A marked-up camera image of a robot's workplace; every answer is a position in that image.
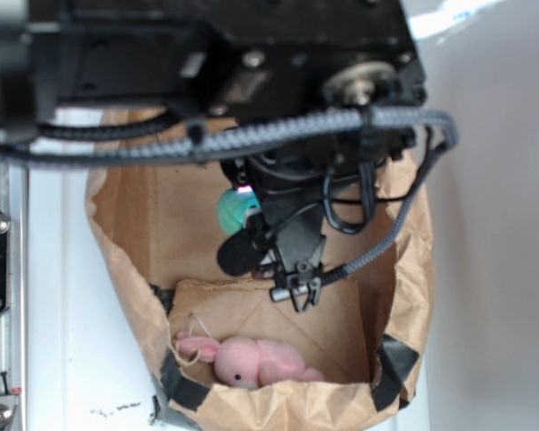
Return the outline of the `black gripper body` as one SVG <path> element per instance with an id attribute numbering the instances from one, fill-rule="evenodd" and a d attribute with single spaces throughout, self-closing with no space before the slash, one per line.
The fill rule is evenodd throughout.
<path id="1" fill-rule="evenodd" d="M 278 287 L 322 287 L 384 253 L 398 227 L 356 261 L 327 270 L 323 226 L 346 235 L 361 233 L 384 201 L 376 192 L 378 170 L 400 159 L 414 138 L 410 129 L 306 138 L 223 161 L 232 189 L 252 186 L 261 205 L 252 209 L 262 211 L 273 237 L 268 263 L 256 271 L 270 271 Z"/>

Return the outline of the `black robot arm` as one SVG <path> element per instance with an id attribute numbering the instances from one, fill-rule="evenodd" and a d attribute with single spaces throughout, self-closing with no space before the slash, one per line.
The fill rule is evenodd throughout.
<path id="1" fill-rule="evenodd" d="M 221 162 L 259 214 L 217 260 L 317 288 L 323 222 L 376 211 L 413 141 L 425 73 L 398 1 L 0 1 L 0 160 Z"/>

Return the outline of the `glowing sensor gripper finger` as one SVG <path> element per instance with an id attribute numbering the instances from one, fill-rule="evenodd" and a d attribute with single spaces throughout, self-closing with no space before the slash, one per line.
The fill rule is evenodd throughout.
<path id="1" fill-rule="evenodd" d="M 242 209 L 260 207 L 260 202 L 251 185 L 238 185 L 234 188 L 236 205 Z"/>
<path id="2" fill-rule="evenodd" d="M 244 230 L 249 241 L 267 241 L 270 237 L 270 226 L 260 209 L 249 209 L 244 218 Z"/>

